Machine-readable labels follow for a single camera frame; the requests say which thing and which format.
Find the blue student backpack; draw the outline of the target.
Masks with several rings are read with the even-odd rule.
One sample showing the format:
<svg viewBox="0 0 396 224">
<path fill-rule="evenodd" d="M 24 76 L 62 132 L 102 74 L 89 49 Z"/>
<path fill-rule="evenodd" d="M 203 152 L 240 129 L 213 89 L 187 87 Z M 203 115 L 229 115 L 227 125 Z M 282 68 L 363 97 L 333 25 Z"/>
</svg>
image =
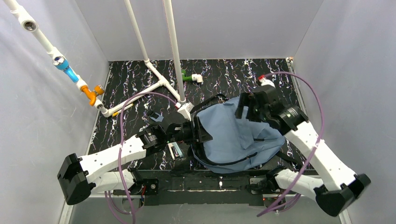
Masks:
<svg viewBox="0 0 396 224">
<path fill-rule="evenodd" d="M 227 98 L 219 93 L 193 107 L 193 117 L 199 117 L 203 127 L 213 140 L 189 145 L 188 155 L 196 159 L 208 170 L 218 174 L 245 171 L 263 165 L 278 156 L 290 164 L 301 168 L 303 163 L 280 151 L 285 137 L 266 122 L 246 119 L 248 111 L 244 107 L 241 119 L 235 117 L 239 97 Z M 151 123 L 163 119 L 170 123 L 185 119 L 182 115 L 165 118 L 149 111 Z"/>
</svg>

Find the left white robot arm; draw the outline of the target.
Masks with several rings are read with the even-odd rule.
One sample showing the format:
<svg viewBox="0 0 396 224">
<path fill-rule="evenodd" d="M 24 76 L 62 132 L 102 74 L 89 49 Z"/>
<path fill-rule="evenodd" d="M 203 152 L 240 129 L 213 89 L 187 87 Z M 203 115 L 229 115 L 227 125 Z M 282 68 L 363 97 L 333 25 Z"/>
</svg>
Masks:
<svg viewBox="0 0 396 224">
<path fill-rule="evenodd" d="M 182 141 L 193 145 L 212 139 L 198 117 L 176 123 L 163 119 L 98 153 L 80 157 L 72 153 L 66 156 L 57 179 L 66 203 L 75 205 L 83 202 L 91 193 L 129 190 L 135 184 L 142 185 L 143 180 L 135 171 L 120 169 L 123 164 L 160 152 L 172 142 Z"/>
</svg>

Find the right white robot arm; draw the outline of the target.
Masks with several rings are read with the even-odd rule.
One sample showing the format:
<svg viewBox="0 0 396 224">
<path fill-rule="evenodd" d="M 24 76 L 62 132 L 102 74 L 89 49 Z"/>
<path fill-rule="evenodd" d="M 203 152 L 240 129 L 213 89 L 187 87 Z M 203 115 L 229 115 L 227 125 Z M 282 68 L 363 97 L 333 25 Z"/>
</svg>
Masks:
<svg viewBox="0 0 396 224">
<path fill-rule="evenodd" d="M 275 87 L 267 84 L 252 93 L 240 94 L 235 112 L 238 119 L 267 122 L 306 157 L 298 172 L 279 166 L 266 174 L 265 185 L 284 189 L 316 201 L 328 215 L 338 216 L 355 202 L 371 183 L 366 174 L 357 174 L 326 145 L 298 105 L 287 105 Z"/>
</svg>

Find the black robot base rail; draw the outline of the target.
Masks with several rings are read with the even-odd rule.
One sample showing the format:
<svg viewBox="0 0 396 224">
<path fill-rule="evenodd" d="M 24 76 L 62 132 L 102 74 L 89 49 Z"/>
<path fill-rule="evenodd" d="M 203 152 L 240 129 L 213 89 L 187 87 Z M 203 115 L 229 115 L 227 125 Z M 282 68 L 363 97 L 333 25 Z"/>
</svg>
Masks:
<svg viewBox="0 0 396 224">
<path fill-rule="evenodd" d="M 259 182 L 267 170 L 216 174 L 206 170 L 139 170 L 145 206 L 170 204 L 248 204 L 264 206 L 280 190 Z"/>
</svg>

